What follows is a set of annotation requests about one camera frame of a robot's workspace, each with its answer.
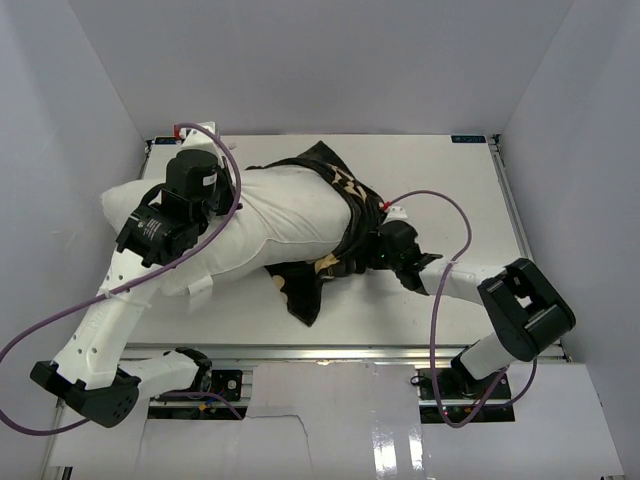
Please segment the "white pillow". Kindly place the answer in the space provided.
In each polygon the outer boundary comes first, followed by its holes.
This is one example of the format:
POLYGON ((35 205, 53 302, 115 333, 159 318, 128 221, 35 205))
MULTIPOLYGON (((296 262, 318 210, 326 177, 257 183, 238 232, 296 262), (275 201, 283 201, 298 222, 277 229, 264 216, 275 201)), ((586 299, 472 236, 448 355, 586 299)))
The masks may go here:
POLYGON ((266 265, 315 261, 340 244, 351 220, 341 195, 300 166, 241 173, 242 208, 200 253, 162 274, 166 296, 187 295, 196 282, 238 280, 266 265))

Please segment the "black floral pillowcase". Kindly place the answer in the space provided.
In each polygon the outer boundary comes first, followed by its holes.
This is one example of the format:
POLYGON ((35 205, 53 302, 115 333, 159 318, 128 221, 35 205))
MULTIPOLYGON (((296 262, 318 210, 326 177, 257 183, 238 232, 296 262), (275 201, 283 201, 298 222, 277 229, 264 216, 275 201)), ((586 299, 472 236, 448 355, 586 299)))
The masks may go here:
POLYGON ((359 181, 326 143, 244 173, 243 200, 263 223, 243 273, 263 268, 288 312, 312 326, 322 289, 367 268, 373 232, 382 225, 382 197, 359 181))

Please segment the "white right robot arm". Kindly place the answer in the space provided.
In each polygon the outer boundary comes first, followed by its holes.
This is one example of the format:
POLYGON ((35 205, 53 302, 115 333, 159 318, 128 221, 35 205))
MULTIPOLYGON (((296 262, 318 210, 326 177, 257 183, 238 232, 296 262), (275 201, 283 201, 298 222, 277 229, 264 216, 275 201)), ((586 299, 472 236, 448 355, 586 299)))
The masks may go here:
POLYGON ((405 221, 387 222, 372 235, 370 267, 392 271, 411 292, 441 294, 485 309, 493 332, 436 376, 466 399, 484 391, 499 370, 536 359, 576 325, 572 309, 533 261, 477 265, 423 253, 416 230, 405 221))

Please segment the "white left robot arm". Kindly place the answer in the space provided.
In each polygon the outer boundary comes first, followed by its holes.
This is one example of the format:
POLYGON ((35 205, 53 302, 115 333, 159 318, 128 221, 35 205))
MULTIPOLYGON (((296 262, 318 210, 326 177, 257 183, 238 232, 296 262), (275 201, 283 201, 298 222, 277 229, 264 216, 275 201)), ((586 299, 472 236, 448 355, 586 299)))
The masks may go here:
POLYGON ((211 363, 188 347, 142 361, 121 355, 136 323, 158 290, 162 267, 184 259, 212 220, 230 217, 237 202, 229 168, 216 153, 179 151, 163 182, 129 213, 101 285, 100 301, 86 312, 72 338, 31 379, 85 419, 111 428, 140 399, 178 391, 199 399, 211 387, 211 363))

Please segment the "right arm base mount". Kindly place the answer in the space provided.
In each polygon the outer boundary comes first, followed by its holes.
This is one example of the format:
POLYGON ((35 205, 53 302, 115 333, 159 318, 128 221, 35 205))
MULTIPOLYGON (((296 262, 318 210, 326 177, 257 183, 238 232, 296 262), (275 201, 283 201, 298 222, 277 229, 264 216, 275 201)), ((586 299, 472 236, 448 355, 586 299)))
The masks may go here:
MULTIPOLYGON (((454 423, 461 422, 473 411, 492 381, 497 377, 496 374, 493 374, 479 384, 469 386, 463 380, 455 379, 450 368, 437 369, 436 372, 444 413, 454 423)), ((423 425, 443 424, 444 420, 435 402, 431 371, 418 369, 416 375, 410 379, 410 383, 418 393, 421 423, 423 425)), ((505 406, 505 403, 508 403, 513 397, 509 380, 504 375, 472 422, 514 422, 516 418, 513 406, 505 406)))

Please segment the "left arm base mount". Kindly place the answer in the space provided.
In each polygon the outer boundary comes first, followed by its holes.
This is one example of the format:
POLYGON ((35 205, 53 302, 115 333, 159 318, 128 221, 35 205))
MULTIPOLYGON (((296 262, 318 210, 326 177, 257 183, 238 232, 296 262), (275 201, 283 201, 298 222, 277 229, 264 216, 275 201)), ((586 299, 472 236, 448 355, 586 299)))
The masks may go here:
POLYGON ((243 372, 239 369, 215 368, 204 353, 188 347, 165 351, 191 359, 198 367, 192 384, 172 397, 163 394, 156 397, 148 409, 148 418, 154 420, 242 420, 245 407, 235 407, 236 416, 226 405, 241 400, 243 372))

